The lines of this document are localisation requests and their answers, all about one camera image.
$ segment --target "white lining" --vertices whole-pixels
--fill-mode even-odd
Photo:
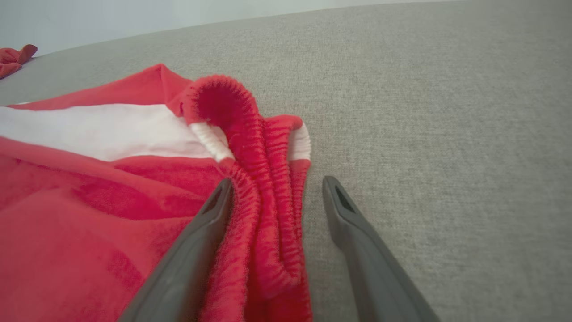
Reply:
[[[288,143],[288,160],[310,160],[312,145],[310,143],[310,134],[306,124],[302,123],[302,127],[290,132]]]
[[[103,161],[140,155],[217,161],[233,157],[221,129],[206,123],[188,127],[164,104],[105,104],[53,111],[0,107],[0,136]]]
[[[191,123],[189,127],[203,146],[213,155],[216,162],[220,162],[224,158],[235,158],[232,155],[232,151],[228,148],[227,138],[220,128],[218,130],[223,134],[224,140],[221,140],[215,133],[215,130],[206,122]]]

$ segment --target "folded fabric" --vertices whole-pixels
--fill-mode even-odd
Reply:
[[[29,61],[38,48],[34,45],[26,45],[20,51],[12,48],[0,48],[0,79],[14,73]]]
[[[201,321],[310,321],[308,131],[242,84],[156,65],[0,107],[0,320],[116,321],[222,178],[234,209]]]

